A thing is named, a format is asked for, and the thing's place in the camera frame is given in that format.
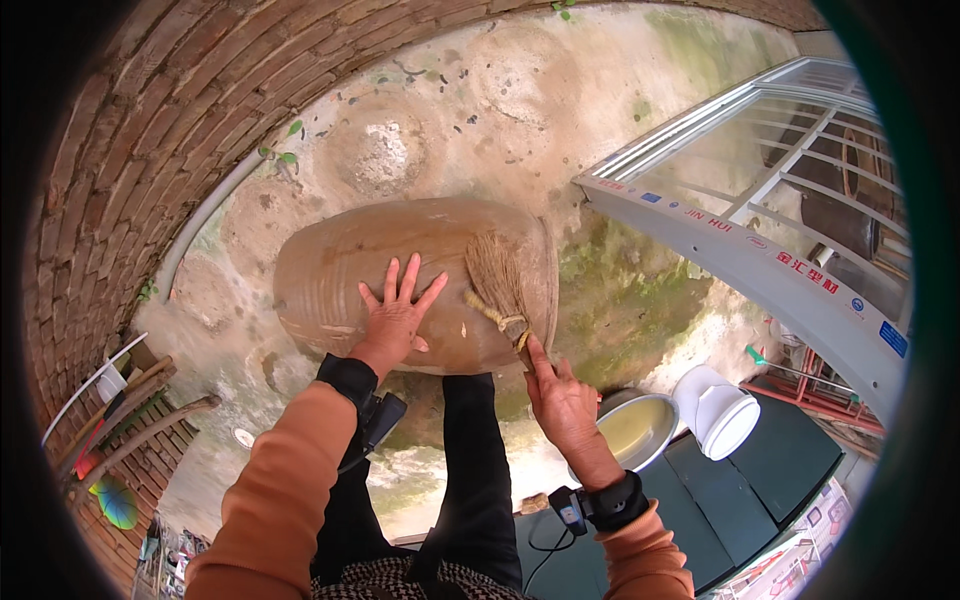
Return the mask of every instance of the left hand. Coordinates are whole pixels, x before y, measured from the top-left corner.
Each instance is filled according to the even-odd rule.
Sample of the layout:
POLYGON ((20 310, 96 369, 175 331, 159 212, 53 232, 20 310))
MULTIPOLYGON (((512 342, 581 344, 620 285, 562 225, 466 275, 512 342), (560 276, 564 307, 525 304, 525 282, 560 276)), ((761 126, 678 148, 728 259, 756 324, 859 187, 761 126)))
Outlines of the left hand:
POLYGON ((440 273, 420 299, 413 303, 411 298, 417 285, 419 270, 420 255, 414 252, 410 256, 398 294, 396 277, 399 275, 400 262, 396 257, 391 258, 390 266, 387 267, 382 303, 376 299, 366 283, 361 281, 357 286, 370 317, 367 319, 366 337, 353 347, 347 358, 362 360, 373 369, 380 381, 383 381, 387 373, 406 358, 411 350, 430 350, 426 340, 417 335, 417 328, 427 309, 446 285, 447 274, 446 271, 440 273))

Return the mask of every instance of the houndstooth fabric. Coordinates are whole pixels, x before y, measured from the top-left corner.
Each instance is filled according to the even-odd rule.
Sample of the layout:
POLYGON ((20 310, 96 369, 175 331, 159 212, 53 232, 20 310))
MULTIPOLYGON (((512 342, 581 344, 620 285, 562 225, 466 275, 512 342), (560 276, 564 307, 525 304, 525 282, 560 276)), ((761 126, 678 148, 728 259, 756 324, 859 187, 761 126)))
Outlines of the houndstooth fabric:
MULTIPOLYGON (((344 569, 341 583, 321 587, 311 584, 314 600, 383 600, 382 589, 395 600, 426 600, 420 584, 403 581, 413 557, 380 559, 371 563, 351 564, 344 569)), ((501 586, 496 581, 460 564, 441 561, 438 581, 460 586, 469 600, 531 600, 530 596, 501 586)))

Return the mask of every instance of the white bucket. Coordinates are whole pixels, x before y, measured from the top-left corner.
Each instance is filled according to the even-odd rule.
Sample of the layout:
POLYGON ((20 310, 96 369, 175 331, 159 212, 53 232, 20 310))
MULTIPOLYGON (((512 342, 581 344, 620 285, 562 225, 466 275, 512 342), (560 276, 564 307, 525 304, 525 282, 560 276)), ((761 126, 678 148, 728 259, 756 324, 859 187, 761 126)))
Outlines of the white bucket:
POLYGON ((743 444, 760 418, 756 398, 707 365, 686 372, 673 389, 673 399, 700 451, 713 461, 727 458, 743 444))

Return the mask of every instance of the white pipe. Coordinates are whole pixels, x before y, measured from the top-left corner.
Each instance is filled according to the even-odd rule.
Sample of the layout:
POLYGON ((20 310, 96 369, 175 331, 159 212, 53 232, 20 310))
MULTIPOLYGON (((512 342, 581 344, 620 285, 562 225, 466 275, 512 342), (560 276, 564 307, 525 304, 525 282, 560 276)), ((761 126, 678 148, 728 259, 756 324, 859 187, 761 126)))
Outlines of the white pipe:
POLYGON ((97 377, 99 377, 104 371, 106 371, 106 370, 107 370, 107 367, 109 367, 110 365, 112 365, 112 364, 116 361, 116 359, 118 359, 118 358, 120 358, 121 356, 123 356, 123 355, 127 352, 127 350, 129 350, 130 348, 133 348, 133 346, 134 346, 137 342, 139 342, 140 340, 142 340, 142 339, 145 338, 145 337, 147 337, 147 332, 146 332, 146 331, 144 331, 143 333, 141 333, 141 334, 140 334, 140 337, 136 338, 135 340, 133 340, 132 342, 130 342, 129 344, 127 344, 122 350, 120 350, 119 352, 117 352, 116 354, 114 354, 114 355, 113 355, 113 358, 109 359, 109 360, 104 364, 103 367, 101 367, 100 369, 98 369, 96 373, 94 373, 89 379, 87 379, 87 380, 84 382, 84 384, 83 384, 82 386, 80 386, 80 389, 77 390, 77 391, 74 393, 74 395, 72 395, 72 397, 70 397, 70 399, 67 400, 66 404, 63 405, 63 408, 60 409, 60 412, 57 413, 57 416, 54 417, 54 419, 53 419, 52 421, 50 421, 50 426, 47 427, 46 433, 43 434, 43 439, 40 440, 40 447, 41 447, 41 448, 43 448, 44 445, 47 443, 47 438, 49 438, 49 437, 50 437, 50 434, 53 433, 54 427, 57 426, 57 423, 60 422, 60 419, 63 418, 63 413, 65 413, 65 412, 67 411, 67 409, 70 408, 70 406, 73 404, 73 401, 74 401, 74 400, 76 400, 78 397, 80 397, 80 394, 82 394, 82 393, 84 392, 84 390, 87 388, 87 386, 89 386, 91 383, 93 383, 93 381, 94 381, 97 377))
POLYGON ((230 192, 240 184, 240 181, 245 180, 262 161, 263 156, 261 156, 257 150, 249 153, 247 157, 241 160, 240 163, 230 171, 229 175, 213 189, 210 195, 206 197, 206 200, 197 208, 197 211, 190 216, 190 219, 183 226, 183 229, 180 230, 180 234, 177 235, 177 240, 170 247, 170 250, 167 251, 166 256, 163 257, 163 264, 160 265, 160 269, 154 277, 156 287, 160 290, 158 297, 161 304, 166 304, 168 299, 170 299, 170 289, 174 285, 174 276, 177 274, 180 259, 183 258, 187 249, 190 248, 190 244, 193 243, 193 238, 197 237, 197 233, 203 228, 206 220, 210 218, 210 215, 213 214, 213 211, 216 210, 220 204, 224 203, 224 200, 227 199, 230 192))

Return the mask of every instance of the brown ceramic pot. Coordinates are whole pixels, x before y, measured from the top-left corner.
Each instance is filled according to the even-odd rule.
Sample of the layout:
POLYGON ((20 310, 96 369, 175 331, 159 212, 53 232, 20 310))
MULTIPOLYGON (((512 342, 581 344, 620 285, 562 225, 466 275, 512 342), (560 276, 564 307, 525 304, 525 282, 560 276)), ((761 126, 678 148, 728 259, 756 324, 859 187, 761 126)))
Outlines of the brown ceramic pot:
POLYGON ((373 204, 295 233, 280 249, 274 274, 276 312, 295 340, 344 356, 364 335, 367 309, 357 283, 383 298, 391 257, 400 277, 413 252, 422 257, 415 298, 443 271, 449 281, 418 333, 430 346, 411 352, 402 371, 476 374, 517 360, 496 326, 464 303, 464 252, 476 234, 496 231, 514 245, 523 298, 534 331, 549 348, 557 324, 557 255, 549 231, 527 212, 491 202, 439 198, 373 204))

